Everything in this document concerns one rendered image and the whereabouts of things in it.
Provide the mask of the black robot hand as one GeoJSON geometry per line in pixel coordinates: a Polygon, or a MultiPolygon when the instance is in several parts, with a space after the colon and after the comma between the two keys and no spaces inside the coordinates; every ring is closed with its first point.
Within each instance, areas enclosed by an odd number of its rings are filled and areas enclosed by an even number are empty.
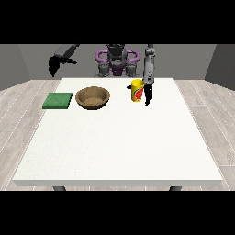
{"type": "Polygon", "coordinates": [[[57,57],[53,56],[49,58],[49,71],[50,75],[54,76],[56,72],[60,69],[60,64],[70,63],[70,64],[76,64],[77,61],[69,58],[63,58],[63,57],[57,57]]]}
{"type": "MultiPolygon", "coordinates": [[[[131,84],[128,85],[127,88],[131,91],[131,84]]],[[[150,101],[152,100],[152,85],[151,84],[144,83],[142,96],[145,96],[145,106],[148,106],[150,104],[150,101]]]]}

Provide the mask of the yellow cup with melon print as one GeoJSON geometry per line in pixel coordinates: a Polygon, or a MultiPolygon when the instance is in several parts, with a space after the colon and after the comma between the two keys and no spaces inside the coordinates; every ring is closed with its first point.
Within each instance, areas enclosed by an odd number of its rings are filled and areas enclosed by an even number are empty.
{"type": "Polygon", "coordinates": [[[144,89],[144,82],[141,79],[134,79],[131,82],[131,100],[133,102],[140,102],[144,89]]]}

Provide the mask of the green square pad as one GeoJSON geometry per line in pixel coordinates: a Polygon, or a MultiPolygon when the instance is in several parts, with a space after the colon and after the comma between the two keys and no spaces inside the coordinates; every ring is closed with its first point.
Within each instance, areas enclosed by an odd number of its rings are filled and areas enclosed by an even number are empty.
{"type": "Polygon", "coordinates": [[[71,102],[72,93],[49,93],[42,105],[43,109],[67,109],[71,102]]]}

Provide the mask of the brown wooden bowl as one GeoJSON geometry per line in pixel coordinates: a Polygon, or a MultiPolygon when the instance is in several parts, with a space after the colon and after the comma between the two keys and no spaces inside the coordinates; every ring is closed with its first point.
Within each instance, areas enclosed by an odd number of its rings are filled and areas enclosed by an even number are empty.
{"type": "Polygon", "coordinates": [[[107,104],[110,93],[103,87],[90,86],[78,91],[75,100],[86,110],[97,110],[107,104]]]}

